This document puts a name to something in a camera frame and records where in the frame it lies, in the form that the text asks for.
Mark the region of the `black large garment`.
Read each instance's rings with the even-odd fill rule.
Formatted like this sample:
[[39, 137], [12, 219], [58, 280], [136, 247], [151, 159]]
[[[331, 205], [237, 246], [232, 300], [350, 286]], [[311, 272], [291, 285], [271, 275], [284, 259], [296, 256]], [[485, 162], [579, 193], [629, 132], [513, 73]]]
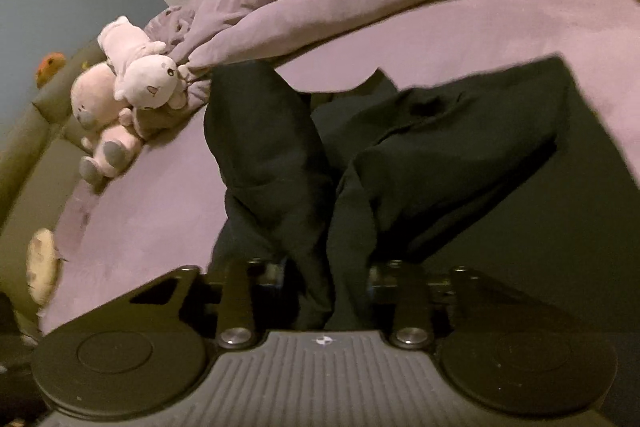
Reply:
[[399, 90], [306, 94], [219, 67], [205, 140], [227, 221], [212, 265], [294, 267], [304, 327], [367, 320], [370, 269], [464, 263], [609, 332], [639, 328], [639, 190], [557, 57]]

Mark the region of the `cream round cushion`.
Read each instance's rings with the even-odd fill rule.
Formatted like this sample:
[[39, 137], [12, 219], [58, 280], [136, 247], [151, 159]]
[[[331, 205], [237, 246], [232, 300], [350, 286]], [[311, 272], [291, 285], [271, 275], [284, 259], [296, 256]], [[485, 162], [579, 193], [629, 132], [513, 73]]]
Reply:
[[61, 273], [62, 258], [49, 229], [35, 231], [27, 245], [26, 279], [32, 301], [44, 307], [50, 300]]

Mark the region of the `purple bed sheet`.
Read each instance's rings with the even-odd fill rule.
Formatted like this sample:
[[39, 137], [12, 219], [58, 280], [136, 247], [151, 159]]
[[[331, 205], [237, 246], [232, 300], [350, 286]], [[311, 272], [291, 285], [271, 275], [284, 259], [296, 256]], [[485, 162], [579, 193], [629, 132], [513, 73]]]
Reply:
[[[303, 91], [344, 91], [382, 70], [401, 89], [559, 54], [631, 172], [639, 169], [637, 0], [444, 0], [333, 39], [283, 64]], [[150, 142], [101, 193], [79, 184], [55, 229], [63, 269], [50, 332], [178, 265], [207, 265], [224, 186], [194, 115]]]

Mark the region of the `pink teddy bear plush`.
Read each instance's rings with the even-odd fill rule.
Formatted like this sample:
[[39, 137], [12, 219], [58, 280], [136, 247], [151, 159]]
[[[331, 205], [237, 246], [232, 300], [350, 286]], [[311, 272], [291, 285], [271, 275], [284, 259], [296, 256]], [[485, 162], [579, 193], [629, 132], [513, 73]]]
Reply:
[[114, 98], [116, 76], [107, 62], [90, 66], [70, 88], [70, 106], [84, 136], [79, 173], [92, 186], [100, 186], [125, 172], [142, 151], [143, 140], [132, 124], [126, 101]]

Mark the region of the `olive green upholstered headboard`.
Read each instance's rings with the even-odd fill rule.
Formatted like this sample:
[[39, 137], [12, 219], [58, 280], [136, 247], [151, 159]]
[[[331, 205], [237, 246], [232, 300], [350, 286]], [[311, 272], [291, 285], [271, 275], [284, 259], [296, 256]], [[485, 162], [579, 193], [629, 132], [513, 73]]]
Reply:
[[26, 317], [37, 310], [27, 289], [27, 245], [35, 231], [55, 228], [84, 155], [70, 87], [86, 66], [103, 59], [94, 40], [73, 55], [38, 90], [1, 147], [1, 291]]

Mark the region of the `white hippo plush toy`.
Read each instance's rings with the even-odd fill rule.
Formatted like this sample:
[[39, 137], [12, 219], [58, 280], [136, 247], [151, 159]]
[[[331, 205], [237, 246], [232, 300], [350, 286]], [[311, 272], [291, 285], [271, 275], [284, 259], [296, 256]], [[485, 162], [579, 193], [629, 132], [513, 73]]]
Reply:
[[165, 53], [167, 44], [153, 41], [126, 16], [103, 27], [98, 45], [115, 74], [114, 98], [130, 106], [172, 109], [186, 105], [186, 82]]

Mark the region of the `orange round plush toy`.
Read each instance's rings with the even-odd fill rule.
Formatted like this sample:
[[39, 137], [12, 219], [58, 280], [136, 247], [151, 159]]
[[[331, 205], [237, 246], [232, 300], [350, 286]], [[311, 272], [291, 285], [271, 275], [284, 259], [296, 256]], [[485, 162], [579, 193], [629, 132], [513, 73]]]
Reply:
[[66, 56], [60, 52], [52, 52], [43, 57], [35, 73], [37, 88], [44, 87], [65, 64]]

